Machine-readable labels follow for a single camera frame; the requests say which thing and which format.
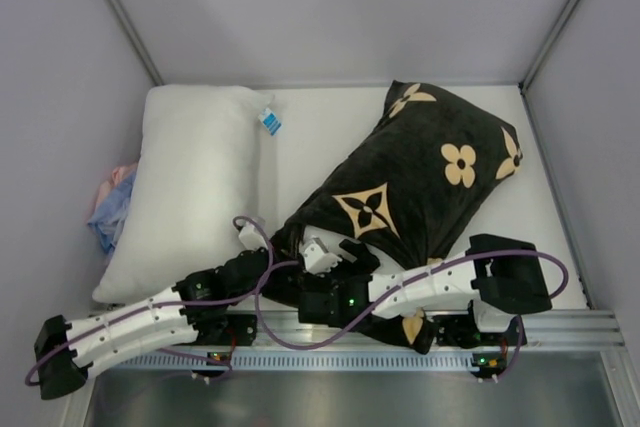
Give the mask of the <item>black floral pillowcase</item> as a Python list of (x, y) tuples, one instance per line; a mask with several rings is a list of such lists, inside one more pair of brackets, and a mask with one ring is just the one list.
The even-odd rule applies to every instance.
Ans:
[(310, 228), (382, 251), (403, 269), (443, 259), (492, 191), (520, 168), (516, 128), (427, 83), (395, 81), (372, 132), (272, 237), (301, 253)]

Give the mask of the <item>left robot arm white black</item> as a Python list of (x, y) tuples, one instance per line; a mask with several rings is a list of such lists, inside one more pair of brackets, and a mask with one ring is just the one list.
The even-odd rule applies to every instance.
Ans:
[(79, 320), (47, 319), (34, 343), (26, 384), (40, 398), (65, 397), (124, 361), (174, 345), (251, 344), (256, 319), (228, 308), (256, 291), (273, 262), (265, 248), (188, 275), (146, 300)]

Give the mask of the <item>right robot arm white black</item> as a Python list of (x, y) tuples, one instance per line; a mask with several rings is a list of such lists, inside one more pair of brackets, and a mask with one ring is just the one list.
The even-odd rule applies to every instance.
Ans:
[(313, 237), (302, 249), (312, 285), (302, 289), (302, 323), (344, 327), (369, 320), (404, 320), (418, 312), (467, 309), (481, 332), (504, 332), (517, 315), (551, 309), (534, 244), (490, 234), (445, 260), (404, 270), (382, 251), (349, 239), (326, 247)]

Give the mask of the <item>bare white pillow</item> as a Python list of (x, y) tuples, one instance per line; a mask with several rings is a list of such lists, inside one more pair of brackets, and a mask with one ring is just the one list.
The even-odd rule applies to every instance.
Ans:
[(259, 116), (272, 101), (241, 86), (148, 92), (127, 216), (94, 301), (137, 302), (240, 253), (232, 221), (257, 210)]

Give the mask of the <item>blue white pillow tag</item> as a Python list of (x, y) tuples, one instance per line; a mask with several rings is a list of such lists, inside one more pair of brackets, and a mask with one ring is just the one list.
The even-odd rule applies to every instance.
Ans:
[(275, 136), (282, 126), (280, 119), (270, 107), (265, 107), (258, 114), (258, 120), (270, 136)]

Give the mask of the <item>pink and blue cloths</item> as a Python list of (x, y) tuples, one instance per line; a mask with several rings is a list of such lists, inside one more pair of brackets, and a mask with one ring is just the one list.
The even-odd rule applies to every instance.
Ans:
[(128, 216), (138, 163), (116, 167), (98, 188), (94, 210), (87, 221), (102, 251), (115, 251)]

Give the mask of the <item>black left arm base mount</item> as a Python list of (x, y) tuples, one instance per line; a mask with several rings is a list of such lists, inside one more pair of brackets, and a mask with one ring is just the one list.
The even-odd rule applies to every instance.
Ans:
[(257, 334), (257, 316), (231, 313), (201, 323), (193, 342), (198, 346), (251, 346)]

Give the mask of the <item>aluminium mounting rail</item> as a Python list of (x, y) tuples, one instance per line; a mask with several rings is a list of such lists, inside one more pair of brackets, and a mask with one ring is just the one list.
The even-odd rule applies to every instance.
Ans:
[[(254, 314), (253, 312), (231, 312)], [(435, 328), (433, 345), (436, 343), (438, 327), (432, 321), (439, 315), (465, 315), (468, 312), (440, 312), (428, 318)], [(167, 316), (153, 320), (144, 326), (143, 320), (149, 318), (149, 311), (135, 315), (119, 323), (112, 312), (105, 316), (90, 317), (82, 321), (73, 321), (66, 332), (67, 339), (73, 341), (73, 348), (79, 352), (101, 343), (110, 350), (127, 343), (138, 342), (140, 350), (147, 352), (172, 345), (194, 345), (198, 336), (197, 326), (189, 325), (184, 316)], [(611, 313), (595, 310), (549, 311), (542, 314), (525, 315), (517, 320), (519, 338), (517, 344), (531, 348), (560, 350), (602, 350), (624, 345), (623, 337), (617, 321)], [(381, 330), (395, 324), (394, 320), (385, 321), (374, 326), (375, 337), (366, 331), (367, 326), (361, 322), (350, 330), (340, 330), (327, 326), (303, 324), (298, 321), (298, 314), (291, 311), (267, 311), (257, 316), (256, 339), (246, 347), (283, 347), (306, 348), (329, 347), (373, 347), (400, 346), (395, 339), (383, 341)]]

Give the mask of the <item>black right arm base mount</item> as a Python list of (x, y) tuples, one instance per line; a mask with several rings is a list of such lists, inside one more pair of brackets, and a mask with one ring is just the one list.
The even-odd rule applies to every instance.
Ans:
[(476, 349), (480, 347), (515, 347), (519, 338), (519, 326), (512, 319), (504, 332), (480, 332), (470, 313), (465, 315), (439, 315), (432, 321), (438, 327), (435, 343), (439, 347)]

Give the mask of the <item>left aluminium frame post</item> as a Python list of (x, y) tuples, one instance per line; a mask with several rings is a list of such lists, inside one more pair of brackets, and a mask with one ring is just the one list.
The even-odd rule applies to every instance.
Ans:
[(131, 16), (129, 15), (122, 0), (104, 0), (108, 6), (115, 22), (126, 41), (128, 42), (132, 52), (138, 59), (143, 70), (148, 76), (153, 86), (161, 86), (164, 79), (160, 74), (152, 56), (147, 49), (138, 29), (136, 28)]

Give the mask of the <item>aluminium frame post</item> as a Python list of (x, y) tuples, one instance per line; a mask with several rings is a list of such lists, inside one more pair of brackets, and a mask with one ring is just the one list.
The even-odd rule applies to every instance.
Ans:
[(131, 16), (129, 15), (122, 0), (104, 0), (108, 6), (115, 22), (126, 41), (128, 42), (132, 52), (138, 59), (143, 70), (148, 76), (153, 86), (161, 86), (164, 79), (160, 74), (152, 56), (147, 49), (138, 29), (136, 28)]
[(555, 16), (549, 30), (545, 34), (540, 47), (537, 49), (522, 79), (518, 83), (518, 88), (522, 96), (525, 96), (532, 87), (582, 2), (583, 0), (565, 0), (563, 2), (558, 14)]

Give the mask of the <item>right aluminium frame post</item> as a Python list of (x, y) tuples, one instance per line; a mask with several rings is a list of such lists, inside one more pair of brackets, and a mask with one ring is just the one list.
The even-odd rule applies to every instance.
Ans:
[(522, 79), (518, 83), (518, 88), (522, 96), (525, 96), (532, 87), (582, 2), (583, 0), (565, 0), (563, 2), (558, 14), (555, 16), (549, 30), (545, 34), (540, 47), (537, 49)]

